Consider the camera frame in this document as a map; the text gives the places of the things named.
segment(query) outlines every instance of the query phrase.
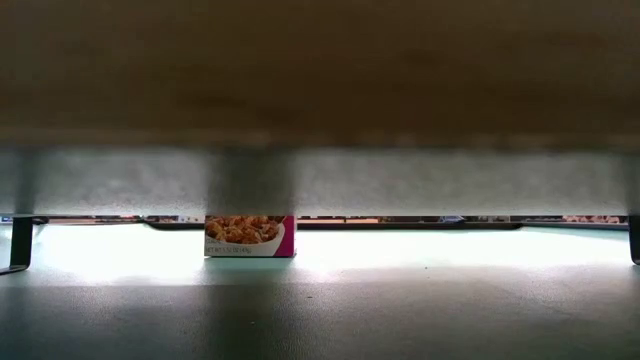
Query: metal bracket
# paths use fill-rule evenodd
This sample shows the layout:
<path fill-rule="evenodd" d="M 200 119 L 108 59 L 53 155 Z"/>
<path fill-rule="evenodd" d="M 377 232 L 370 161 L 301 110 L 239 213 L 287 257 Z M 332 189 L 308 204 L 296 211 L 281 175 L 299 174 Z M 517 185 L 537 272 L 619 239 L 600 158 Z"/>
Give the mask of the metal bracket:
<path fill-rule="evenodd" d="M 631 247 L 631 260 L 640 265 L 640 216 L 629 216 L 629 246 Z"/>
<path fill-rule="evenodd" d="M 11 262 L 9 267 L 0 269 L 0 275 L 24 271 L 31 265 L 31 243 L 33 239 L 33 218 L 13 218 L 11 234 Z"/>

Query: wooden surface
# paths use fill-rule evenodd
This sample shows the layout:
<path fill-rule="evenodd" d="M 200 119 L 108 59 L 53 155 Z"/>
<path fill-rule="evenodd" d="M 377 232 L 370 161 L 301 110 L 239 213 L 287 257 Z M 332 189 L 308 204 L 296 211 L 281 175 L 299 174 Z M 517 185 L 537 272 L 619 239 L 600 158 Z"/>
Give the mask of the wooden surface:
<path fill-rule="evenodd" d="M 632 1 L 7 0 L 3 144 L 635 149 Z"/>

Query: cereal box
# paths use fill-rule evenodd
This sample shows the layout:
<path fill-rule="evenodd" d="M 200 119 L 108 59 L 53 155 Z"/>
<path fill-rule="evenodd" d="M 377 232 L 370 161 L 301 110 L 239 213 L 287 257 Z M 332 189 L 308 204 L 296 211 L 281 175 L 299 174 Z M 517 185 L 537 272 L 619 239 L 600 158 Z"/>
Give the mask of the cereal box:
<path fill-rule="evenodd" d="M 290 257 L 295 255 L 295 216 L 207 216 L 204 255 Z"/>

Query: cereal image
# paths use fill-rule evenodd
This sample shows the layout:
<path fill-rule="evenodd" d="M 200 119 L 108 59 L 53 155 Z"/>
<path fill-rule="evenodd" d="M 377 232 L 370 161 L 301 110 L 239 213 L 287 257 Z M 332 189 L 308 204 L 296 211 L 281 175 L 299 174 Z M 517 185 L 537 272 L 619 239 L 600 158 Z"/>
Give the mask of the cereal image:
<path fill-rule="evenodd" d="M 275 239 L 284 216 L 207 216 L 206 235 L 220 242 L 253 245 Z"/>

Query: gray floor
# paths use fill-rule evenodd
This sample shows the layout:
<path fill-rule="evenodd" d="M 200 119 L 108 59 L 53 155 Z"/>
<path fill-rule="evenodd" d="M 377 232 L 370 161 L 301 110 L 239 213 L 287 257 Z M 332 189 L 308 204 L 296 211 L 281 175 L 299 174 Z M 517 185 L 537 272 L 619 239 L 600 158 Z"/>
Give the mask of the gray floor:
<path fill-rule="evenodd" d="M 200 232 L 46 227 L 32 268 L 0 277 L 0 358 L 640 357 L 624 233 L 298 240 L 292 260 L 204 259 Z"/>

